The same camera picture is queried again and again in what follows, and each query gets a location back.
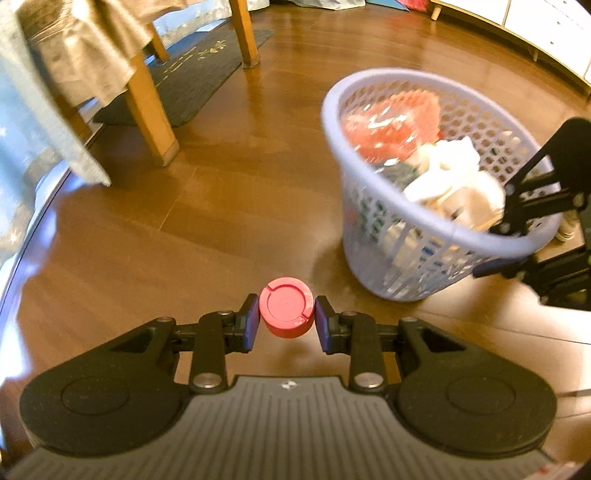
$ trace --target laundry basket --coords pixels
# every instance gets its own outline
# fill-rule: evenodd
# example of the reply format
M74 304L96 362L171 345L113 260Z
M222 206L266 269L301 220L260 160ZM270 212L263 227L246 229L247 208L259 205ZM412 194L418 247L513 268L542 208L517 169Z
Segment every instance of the laundry basket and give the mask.
M359 106L407 90L437 93L445 139L468 135L480 154L481 168L503 184L540 147L493 101L435 74L372 69L350 75L331 88L322 106L322 123L341 168L347 262L367 289L397 301L425 298L469 275L487 260L531 255L550 241L560 223L560 215L536 219L530 222L526 236L475 232L409 202L398 188L376 174L349 144L341 120ZM545 158L530 175L552 169ZM559 188L555 184L528 195L540 196Z

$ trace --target doormat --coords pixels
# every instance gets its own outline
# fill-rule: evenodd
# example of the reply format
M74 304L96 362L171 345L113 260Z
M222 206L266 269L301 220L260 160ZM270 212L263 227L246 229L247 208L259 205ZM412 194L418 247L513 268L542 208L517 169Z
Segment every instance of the doormat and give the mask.
M255 30L257 46L275 33ZM168 50L170 60L152 61L148 68L173 127L191 120L218 88L242 64L236 33L195 32ZM100 109L93 122L106 125L135 125L123 95Z

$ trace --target wooden table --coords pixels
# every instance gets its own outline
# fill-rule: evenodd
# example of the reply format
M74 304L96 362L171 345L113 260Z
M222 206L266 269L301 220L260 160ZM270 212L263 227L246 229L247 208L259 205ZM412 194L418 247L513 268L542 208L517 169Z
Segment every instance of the wooden table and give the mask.
M259 63L259 53L246 0L230 0L230 7L244 67L254 67ZM151 49L161 61L167 61L166 49L154 26L149 24L147 30L152 35ZM155 164L165 167L180 151L180 146L168 121L150 71L145 64L143 52L140 51L134 55L129 63L135 73L127 83L127 90L124 93L125 101L150 147ZM77 110L62 95L56 95L55 99L62 115L70 122L79 137L88 136L88 128Z

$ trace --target tablecloth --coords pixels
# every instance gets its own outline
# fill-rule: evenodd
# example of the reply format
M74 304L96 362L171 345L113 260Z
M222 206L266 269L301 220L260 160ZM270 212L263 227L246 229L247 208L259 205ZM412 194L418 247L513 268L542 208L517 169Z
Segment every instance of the tablecloth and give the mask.
M79 105L122 93L129 63L151 37L145 25L200 0L12 0L23 32L55 88Z

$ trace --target red bottle cap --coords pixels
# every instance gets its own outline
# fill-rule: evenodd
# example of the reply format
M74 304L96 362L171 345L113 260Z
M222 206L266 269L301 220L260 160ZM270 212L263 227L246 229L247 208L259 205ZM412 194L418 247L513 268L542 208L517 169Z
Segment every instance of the red bottle cap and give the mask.
M296 338L314 323L314 296L301 280L278 278L263 288L259 310L271 333Z

